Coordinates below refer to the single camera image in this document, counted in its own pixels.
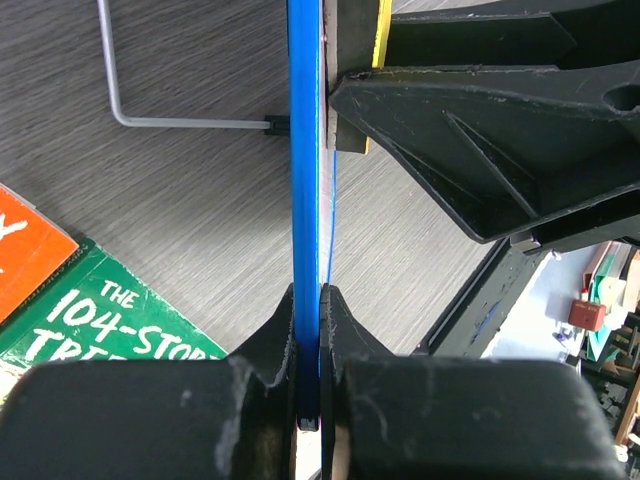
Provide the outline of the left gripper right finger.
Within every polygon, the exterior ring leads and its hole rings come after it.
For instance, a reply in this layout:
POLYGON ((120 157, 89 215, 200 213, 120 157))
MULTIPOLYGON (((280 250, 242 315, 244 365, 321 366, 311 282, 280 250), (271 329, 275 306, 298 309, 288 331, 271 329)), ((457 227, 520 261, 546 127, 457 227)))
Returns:
POLYGON ((397 356, 320 300, 325 479, 622 479, 608 424, 554 361, 397 356))

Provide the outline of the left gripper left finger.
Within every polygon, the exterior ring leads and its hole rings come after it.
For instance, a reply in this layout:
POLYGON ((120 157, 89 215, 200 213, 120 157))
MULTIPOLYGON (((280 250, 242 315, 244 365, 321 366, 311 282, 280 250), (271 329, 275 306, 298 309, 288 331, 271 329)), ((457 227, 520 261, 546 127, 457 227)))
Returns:
POLYGON ((5 479, 291 479, 293 296, 221 360, 49 363, 1 412, 5 479))

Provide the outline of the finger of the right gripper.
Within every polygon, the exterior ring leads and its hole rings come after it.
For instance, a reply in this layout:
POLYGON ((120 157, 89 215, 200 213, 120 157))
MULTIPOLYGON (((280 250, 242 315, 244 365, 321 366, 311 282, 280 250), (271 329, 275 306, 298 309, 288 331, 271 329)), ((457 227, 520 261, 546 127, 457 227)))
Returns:
POLYGON ((533 254, 639 239, 639 66, 388 67, 331 106, 472 240, 533 254))
POLYGON ((392 16, 389 64, 607 66, 639 59, 637 1, 496 1, 392 16))

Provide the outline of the yellow whiteboard eraser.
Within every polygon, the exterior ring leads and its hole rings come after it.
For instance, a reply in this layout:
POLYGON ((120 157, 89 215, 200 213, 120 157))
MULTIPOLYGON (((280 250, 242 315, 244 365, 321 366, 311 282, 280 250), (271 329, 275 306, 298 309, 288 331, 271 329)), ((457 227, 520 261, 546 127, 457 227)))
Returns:
MULTIPOLYGON (((335 0, 323 7, 326 92, 347 73, 384 65, 392 17, 391 0, 335 0)), ((337 111, 327 108, 327 146, 366 154, 369 138, 337 111)))

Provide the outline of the blue framed whiteboard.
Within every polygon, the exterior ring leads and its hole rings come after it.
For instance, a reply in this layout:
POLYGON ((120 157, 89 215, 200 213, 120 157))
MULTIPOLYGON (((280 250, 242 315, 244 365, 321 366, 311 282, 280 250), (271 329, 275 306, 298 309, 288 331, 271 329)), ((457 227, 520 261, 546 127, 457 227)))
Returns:
POLYGON ((293 333, 301 353, 297 423, 299 467, 321 457, 327 423, 320 416, 320 298, 331 277, 336 154, 327 146, 324 4, 287 4, 291 151, 293 333))

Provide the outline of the red box in background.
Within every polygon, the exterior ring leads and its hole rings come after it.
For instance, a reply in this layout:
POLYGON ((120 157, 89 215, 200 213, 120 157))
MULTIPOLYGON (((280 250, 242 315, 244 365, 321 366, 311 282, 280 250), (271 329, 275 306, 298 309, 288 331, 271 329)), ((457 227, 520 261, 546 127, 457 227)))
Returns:
POLYGON ((606 313, 605 305, 576 299, 571 304, 568 323, 574 327, 597 332, 604 325, 606 313))

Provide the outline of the green treehouse book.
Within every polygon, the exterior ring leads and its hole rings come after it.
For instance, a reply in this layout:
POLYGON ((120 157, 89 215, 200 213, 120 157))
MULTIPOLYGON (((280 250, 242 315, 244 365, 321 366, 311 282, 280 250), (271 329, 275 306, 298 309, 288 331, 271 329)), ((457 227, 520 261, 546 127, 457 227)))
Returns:
POLYGON ((43 362, 216 360, 225 351, 95 241, 1 327, 1 396, 43 362))

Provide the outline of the orange treehouse book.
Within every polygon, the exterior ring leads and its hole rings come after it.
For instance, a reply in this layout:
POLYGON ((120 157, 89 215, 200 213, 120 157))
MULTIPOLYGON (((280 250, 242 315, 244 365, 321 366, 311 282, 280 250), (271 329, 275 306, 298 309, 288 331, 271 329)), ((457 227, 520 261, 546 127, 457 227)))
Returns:
POLYGON ((6 323, 79 248, 63 229, 1 187, 1 322, 6 323))

